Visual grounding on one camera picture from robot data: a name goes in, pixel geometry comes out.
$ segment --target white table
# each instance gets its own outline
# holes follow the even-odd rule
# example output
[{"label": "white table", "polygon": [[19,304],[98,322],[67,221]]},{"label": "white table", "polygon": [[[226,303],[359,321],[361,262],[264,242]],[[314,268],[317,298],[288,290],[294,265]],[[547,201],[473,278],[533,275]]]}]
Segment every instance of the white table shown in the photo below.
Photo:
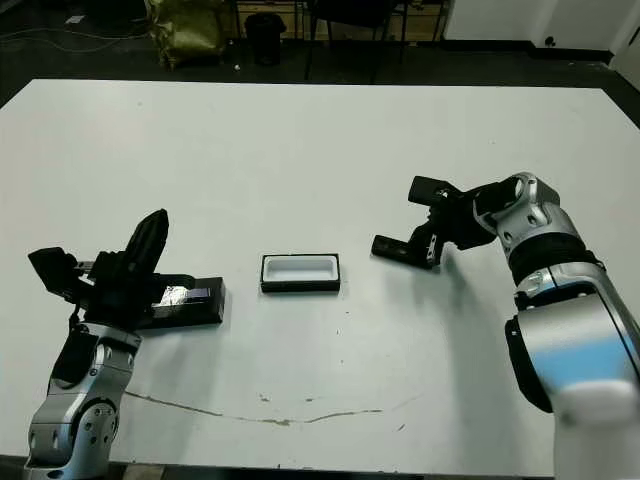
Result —
[{"label": "white table", "polygon": [[[112,460],[549,475],[497,243],[449,248],[438,274],[371,240],[424,220],[414,175],[466,189],[529,170],[639,315],[639,152],[600,90],[34,81],[0,110],[0,454],[27,454],[72,309],[27,253],[92,259],[164,207],[158,270],[224,276],[225,322],[145,337],[128,390],[185,408],[125,396]],[[260,257],[282,252],[338,252],[340,294],[262,295]]]}]

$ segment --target chair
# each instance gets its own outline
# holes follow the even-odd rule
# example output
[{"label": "chair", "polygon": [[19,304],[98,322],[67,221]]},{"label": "chair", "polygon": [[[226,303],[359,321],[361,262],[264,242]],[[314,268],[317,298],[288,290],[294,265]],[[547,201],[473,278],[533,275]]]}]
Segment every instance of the chair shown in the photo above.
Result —
[{"label": "chair", "polygon": [[[371,74],[371,83],[376,79],[380,54],[382,46],[389,30],[389,21],[392,13],[395,12],[396,5],[400,3],[398,0],[307,0],[307,8],[311,18],[310,46],[307,54],[307,64],[305,68],[305,80],[309,80],[311,74],[311,64],[313,60],[313,46],[316,39],[316,30],[318,20],[327,22],[327,31],[329,34],[329,43],[332,43],[331,23],[344,23],[358,27],[371,28],[373,30],[373,40],[379,28],[382,28],[382,37],[380,38],[380,50],[378,58]],[[405,3],[404,15],[402,22],[402,43],[404,45],[405,29],[407,23],[407,8]]]}]

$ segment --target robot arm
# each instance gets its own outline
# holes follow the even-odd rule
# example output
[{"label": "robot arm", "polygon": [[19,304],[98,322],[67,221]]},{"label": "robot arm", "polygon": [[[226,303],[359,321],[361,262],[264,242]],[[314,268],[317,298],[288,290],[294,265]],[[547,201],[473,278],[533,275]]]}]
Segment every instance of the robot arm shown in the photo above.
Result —
[{"label": "robot arm", "polygon": [[168,228],[167,212],[158,210],[138,225],[124,251],[100,252],[95,262],[77,262],[61,248],[29,255],[47,290],[75,310],[47,397],[29,427],[25,479],[106,476],[120,399],[141,343],[135,330],[149,321],[167,286],[194,286],[187,275],[154,273]]},{"label": "robot arm", "polygon": [[429,221],[406,243],[376,236],[373,254],[430,269],[448,241],[500,239],[517,286],[509,355],[524,396],[554,414],[556,478],[640,478],[640,331],[559,195],[520,173],[469,192],[416,177],[409,200]]}]

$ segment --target black floor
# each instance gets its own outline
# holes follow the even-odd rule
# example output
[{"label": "black floor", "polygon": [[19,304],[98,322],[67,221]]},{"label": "black floor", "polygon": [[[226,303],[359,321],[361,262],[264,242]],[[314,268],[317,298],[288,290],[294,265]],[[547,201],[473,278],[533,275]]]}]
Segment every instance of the black floor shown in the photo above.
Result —
[{"label": "black floor", "polygon": [[[253,65],[249,46],[236,42],[220,62],[185,65],[171,72],[158,64],[148,37],[115,43],[50,31],[7,37],[7,33],[24,29],[65,28],[66,18],[82,12],[77,4],[50,8],[43,6],[41,1],[25,0],[18,7],[0,14],[0,106],[33,78],[304,82],[308,47],[301,42],[285,42],[282,62],[275,67]],[[144,24],[127,21],[96,26],[84,20],[73,29],[111,37],[143,33]],[[25,36],[31,39],[18,40]],[[48,42],[55,42],[66,51]],[[70,51],[88,49],[95,51]],[[366,84],[376,53],[371,45],[338,44],[333,50],[317,46],[311,82]],[[389,44],[383,49],[380,65],[378,84],[602,88],[640,126],[640,93],[600,62],[532,58],[519,51],[451,51],[437,45],[406,47],[400,62],[400,47]]]}]

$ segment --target crack on table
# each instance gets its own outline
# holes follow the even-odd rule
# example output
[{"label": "crack on table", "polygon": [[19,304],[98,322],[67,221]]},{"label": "crack on table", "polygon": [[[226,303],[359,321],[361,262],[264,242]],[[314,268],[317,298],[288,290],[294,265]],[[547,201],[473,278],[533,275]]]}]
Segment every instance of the crack on table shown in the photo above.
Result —
[{"label": "crack on table", "polygon": [[197,407],[190,407],[189,405],[183,405],[183,404],[180,404],[180,403],[169,402],[167,400],[160,400],[158,398],[154,398],[154,397],[151,397],[149,395],[141,395],[139,393],[133,393],[133,392],[130,392],[128,390],[125,390],[124,393],[125,393],[125,395],[129,395],[130,397],[138,398],[140,400],[145,400],[147,402],[155,403],[157,405],[164,405],[166,407],[179,408],[181,410],[186,410],[188,412],[193,412],[193,413],[200,413],[202,415],[208,415],[210,417],[228,418],[230,420],[240,420],[242,422],[268,423],[268,424],[272,424],[272,425],[277,425],[279,427],[289,427],[293,423],[296,423],[296,424],[305,424],[305,423],[310,424],[310,423],[322,422],[324,420],[329,420],[331,418],[337,418],[337,417],[346,417],[346,416],[372,414],[372,413],[373,414],[377,414],[377,413],[383,413],[384,412],[384,410],[381,410],[381,409],[353,410],[353,411],[347,411],[347,412],[330,413],[328,415],[322,415],[321,417],[310,418],[308,420],[296,420],[296,419],[290,419],[290,418],[285,418],[285,419],[282,419],[282,420],[278,420],[278,419],[275,419],[275,418],[250,418],[250,417],[241,417],[241,416],[237,416],[237,415],[225,415],[224,413],[220,413],[220,412],[215,412],[215,411],[211,411],[211,410],[204,410],[202,408],[197,408]]}]

